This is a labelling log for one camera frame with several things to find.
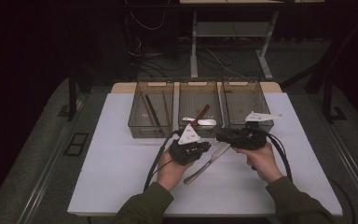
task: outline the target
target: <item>person's right hand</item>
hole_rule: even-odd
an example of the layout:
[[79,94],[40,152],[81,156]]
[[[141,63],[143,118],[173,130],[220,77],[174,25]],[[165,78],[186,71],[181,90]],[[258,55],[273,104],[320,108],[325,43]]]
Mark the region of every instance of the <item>person's right hand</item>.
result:
[[268,184],[283,176],[275,161],[271,143],[267,142],[258,150],[246,150],[237,147],[234,148],[234,150],[238,153],[245,154],[248,158],[247,163],[250,166],[254,166],[258,176]]

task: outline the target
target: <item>dark background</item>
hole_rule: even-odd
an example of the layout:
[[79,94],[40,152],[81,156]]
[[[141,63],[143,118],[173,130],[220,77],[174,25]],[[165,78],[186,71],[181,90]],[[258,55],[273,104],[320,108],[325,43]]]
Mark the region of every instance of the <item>dark background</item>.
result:
[[[336,2],[355,5],[284,10],[274,37],[339,42],[358,22],[358,1]],[[191,32],[191,12],[167,14],[158,31],[137,27],[131,19],[126,20],[127,15],[103,8],[56,8],[43,1],[0,0],[0,186],[49,96],[70,73],[76,74],[82,91],[132,80],[133,61],[127,50],[133,44],[133,34],[150,48],[174,56],[177,37]],[[203,16],[210,20],[227,17],[213,13]],[[150,13],[137,12],[137,17],[146,17],[150,25],[160,20],[158,13],[153,18]],[[330,75],[358,109],[358,31]]]

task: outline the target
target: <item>knife blade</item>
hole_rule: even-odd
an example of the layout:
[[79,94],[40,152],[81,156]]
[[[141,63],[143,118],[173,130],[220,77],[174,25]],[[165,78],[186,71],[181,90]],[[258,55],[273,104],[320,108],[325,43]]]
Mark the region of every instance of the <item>knife blade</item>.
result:
[[230,144],[228,144],[228,143],[225,143],[224,145],[222,145],[219,149],[217,149],[212,154],[211,159],[207,163],[205,163],[205,165],[203,165],[196,173],[194,173],[193,175],[186,178],[183,182],[187,185],[190,184],[191,182],[193,182],[197,177],[199,177],[199,175],[202,172],[204,172],[204,170],[206,170],[206,168],[208,168],[209,165],[212,164],[212,162],[217,160],[217,158],[219,158],[229,148],[229,146],[230,146]]

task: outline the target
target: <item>human hand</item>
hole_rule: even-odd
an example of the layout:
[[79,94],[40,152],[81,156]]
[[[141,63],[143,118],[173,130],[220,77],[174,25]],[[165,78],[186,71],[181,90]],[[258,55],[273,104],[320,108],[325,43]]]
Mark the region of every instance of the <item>human hand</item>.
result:
[[185,171],[193,164],[181,165],[172,160],[168,149],[165,150],[158,161],[157,182],[167,191],[173,190],[182,179]]
[[271,143],[267,142],[258,150],[246,150],[243,148],[234,148],[234,150],[237,153],[245,154],[247,163],[250,166],[254,166],[258,176],[268,184],[283,176],[275,161]]

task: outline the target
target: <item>dark green sleeve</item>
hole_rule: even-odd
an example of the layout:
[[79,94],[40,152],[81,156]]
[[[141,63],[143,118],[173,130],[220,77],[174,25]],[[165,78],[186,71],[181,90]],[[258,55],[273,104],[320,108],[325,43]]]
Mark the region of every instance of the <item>dark green sleeve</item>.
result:
[[335,223],[319,201],[299,191],[286,176],[269,184],[267,191],[275,202],[277,219],[283,224]]
[[114,217],[113,223],[161,223],[173,196],[160,184],[152,183],[142,194],[130,197]]

